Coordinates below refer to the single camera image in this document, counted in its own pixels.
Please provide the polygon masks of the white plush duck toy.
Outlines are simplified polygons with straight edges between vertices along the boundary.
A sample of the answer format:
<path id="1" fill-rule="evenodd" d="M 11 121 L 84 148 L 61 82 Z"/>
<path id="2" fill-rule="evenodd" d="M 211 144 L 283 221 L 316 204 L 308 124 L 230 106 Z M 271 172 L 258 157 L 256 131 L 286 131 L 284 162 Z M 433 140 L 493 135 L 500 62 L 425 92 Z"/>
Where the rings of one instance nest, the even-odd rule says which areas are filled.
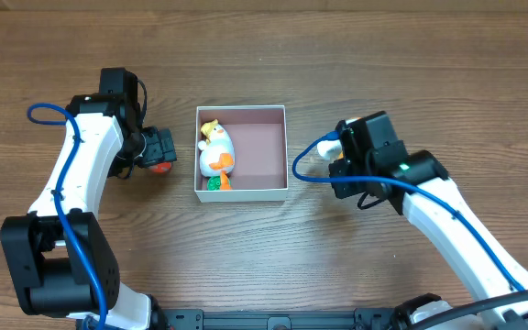
<path id="1" fill-rule="evenodd" d="M 231 137 L 217 119 L 200 127 L 203 139 L 197 142 L 200 151 L 199 168 L 208 180 L 219 180 L 218 190 L 232 189 L 230 173 L 236 165 L 235 149 Z"/>

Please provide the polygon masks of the green round plastic cap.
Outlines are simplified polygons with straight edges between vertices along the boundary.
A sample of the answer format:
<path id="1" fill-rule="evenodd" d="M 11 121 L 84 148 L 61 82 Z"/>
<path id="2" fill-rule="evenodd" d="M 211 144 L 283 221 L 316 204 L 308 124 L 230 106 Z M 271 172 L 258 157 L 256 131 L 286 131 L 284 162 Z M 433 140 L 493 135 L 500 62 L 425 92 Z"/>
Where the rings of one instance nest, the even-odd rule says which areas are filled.
<path id="1" fill-rule="evenodd" d="M 208 191 L 227 191 L 232 190 L 231 182 L 226 175 L 210 177 L 207 182 Z"/>

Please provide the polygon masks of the orange rubber dog toy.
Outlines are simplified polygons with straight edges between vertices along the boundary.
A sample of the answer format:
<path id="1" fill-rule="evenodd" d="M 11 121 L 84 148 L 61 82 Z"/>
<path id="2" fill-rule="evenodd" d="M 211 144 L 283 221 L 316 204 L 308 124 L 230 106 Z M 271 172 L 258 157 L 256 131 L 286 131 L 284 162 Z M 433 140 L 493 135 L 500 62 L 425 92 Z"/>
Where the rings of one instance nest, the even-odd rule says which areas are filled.
<path id="1" fill-rule="evenodd" d="M 353 122 L 356 122 L 356 121 L 358 121 L 360 118 L 361 118 L 361 117 L 352 117 L 352 118 L 349 118 L 348 120 L 346 120 L 346 124 L 351 124 L 351 123 L 353 123 Z M 343 158 L 344 158 L 344 152 L 343 152 L 343 149 L 341 149 L 341 151 L 340 151 L 340 153 L 339 153 L 337 159 L 338 159 L 338 160 L 341 160 L 341 159 L 343 159 Z"/>

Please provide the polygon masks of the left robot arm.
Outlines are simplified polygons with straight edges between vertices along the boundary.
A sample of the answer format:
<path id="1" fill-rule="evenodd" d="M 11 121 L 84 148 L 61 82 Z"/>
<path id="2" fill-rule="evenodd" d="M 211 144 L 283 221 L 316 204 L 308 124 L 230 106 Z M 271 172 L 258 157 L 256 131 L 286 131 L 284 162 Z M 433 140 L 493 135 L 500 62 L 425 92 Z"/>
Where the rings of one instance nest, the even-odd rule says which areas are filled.
<path id="1" fill-rule="evenodd" d="M 0 241 L 21 310 L 76 320 L 82 329 L 166 329 L 158 301 L 120 280 L 116 257 L 98 224 L 105 183 L 127 139 L 146 152 L 145 106 L 135 91 L 76 95 L 61 107 L 65 139 L 49 180 L 26 214 L 7 217 Z"/>

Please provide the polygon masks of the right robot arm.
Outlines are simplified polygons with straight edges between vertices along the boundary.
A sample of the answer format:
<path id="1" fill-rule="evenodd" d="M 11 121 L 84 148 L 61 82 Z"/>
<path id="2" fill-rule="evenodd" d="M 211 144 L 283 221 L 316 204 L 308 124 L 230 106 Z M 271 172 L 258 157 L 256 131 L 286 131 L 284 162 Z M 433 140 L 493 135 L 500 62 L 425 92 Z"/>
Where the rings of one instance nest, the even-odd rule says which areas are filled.
<path id="1" fill-rule="evenodd" d="M 528 329 L 528 270 L 480 222 L 445 168 L 426 150 L 346 150 L 324 143 L 335 196 L 388 201 L 436 247 L 474 299 L 453 308 L 425 294 L 395 309 L 394 329 Z"/>

